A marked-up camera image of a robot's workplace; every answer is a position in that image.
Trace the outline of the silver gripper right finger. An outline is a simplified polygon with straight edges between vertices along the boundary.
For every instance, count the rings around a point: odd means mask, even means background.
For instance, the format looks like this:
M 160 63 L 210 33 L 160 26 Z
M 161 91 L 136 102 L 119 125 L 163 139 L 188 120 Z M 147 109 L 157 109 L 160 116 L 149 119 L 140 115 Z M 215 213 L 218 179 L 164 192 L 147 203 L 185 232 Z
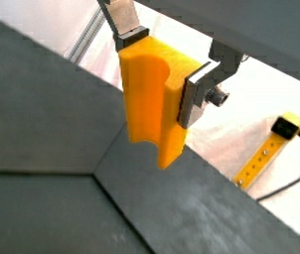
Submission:
M 222 89 L 222 83 L 239 69 L 243 52 L 214 40 L 210 61 L 185 78 L 177 121 L 188 129 L 203 117 L 206 106 L 222 107 L 230 93 Z

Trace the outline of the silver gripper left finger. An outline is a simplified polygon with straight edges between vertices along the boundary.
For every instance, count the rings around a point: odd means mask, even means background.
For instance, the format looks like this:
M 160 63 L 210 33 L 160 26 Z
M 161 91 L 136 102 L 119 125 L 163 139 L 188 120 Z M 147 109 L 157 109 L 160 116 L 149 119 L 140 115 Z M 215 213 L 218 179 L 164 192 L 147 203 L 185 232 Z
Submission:
M 116 50 L 127 47 L 149 36 L 151 30 L 140 23 L 135 0 L 97 0 L 113 31 Z

